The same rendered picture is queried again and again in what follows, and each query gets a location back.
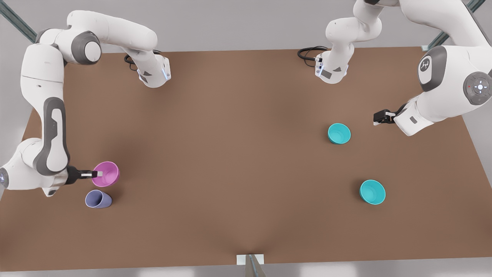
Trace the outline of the pink bowl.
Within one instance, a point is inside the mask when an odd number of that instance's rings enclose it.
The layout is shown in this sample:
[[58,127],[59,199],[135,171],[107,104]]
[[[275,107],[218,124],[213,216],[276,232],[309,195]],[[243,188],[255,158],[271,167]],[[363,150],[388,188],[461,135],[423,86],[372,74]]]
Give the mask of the pink bowl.
[[92,179],[93,184],[97,187],[108,187],[115,184],[120,177],[118,166],[111,161],[105,161],[98,164],[94,171],[102,172],[102,175]]

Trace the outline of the blue-purple bowl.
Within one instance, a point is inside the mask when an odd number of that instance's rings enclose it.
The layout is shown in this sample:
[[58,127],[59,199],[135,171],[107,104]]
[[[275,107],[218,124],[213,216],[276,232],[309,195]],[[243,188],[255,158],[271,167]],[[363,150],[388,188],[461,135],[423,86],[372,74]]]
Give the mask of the blue-purple bowl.
[[85,197],[85,205],[94,209],[103,209],[112,205],[112,198],[100,190],[92,190]]

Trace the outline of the teal bowl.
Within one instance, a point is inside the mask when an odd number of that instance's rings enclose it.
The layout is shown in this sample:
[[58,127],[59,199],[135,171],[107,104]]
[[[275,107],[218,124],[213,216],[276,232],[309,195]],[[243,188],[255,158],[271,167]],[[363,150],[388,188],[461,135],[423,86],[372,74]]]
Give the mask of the teal bowl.
[[379,205],[386,199],[386,190],[376,180],[365,180],[360,186],[359,195],[364,202],[371,205]]
[[345,144],[351,139],[351,131],[344,124],[334,123],[329,126],[327,137],[333,144]]

